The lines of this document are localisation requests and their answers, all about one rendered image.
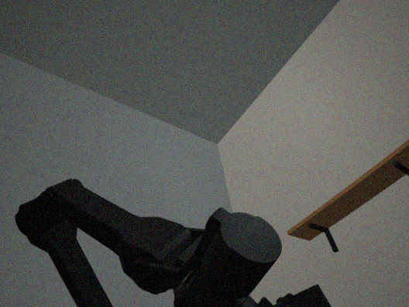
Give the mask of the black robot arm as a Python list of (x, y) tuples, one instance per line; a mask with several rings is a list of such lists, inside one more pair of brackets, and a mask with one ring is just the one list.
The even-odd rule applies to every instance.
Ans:
[(115, 252), (142, 290), (173, 289), (174, 307), (241, 307), (282, 251), (279, 234), (259, 216), (219, 208), (205, 229), (185, 227), (133, 215), (76, 178), (20, 205), (15, 220), (30, 243), (50, 255), (77, 307), (113, 307), (77, 228)]

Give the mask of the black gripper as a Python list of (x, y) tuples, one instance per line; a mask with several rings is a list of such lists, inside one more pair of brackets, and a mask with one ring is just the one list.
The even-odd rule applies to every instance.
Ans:
[(266, 304), (263, 303), (261, 300), (259, 304), (257, 304), (252, 298), (248, 298), (244, 301), (241, 307), (268, 307)]

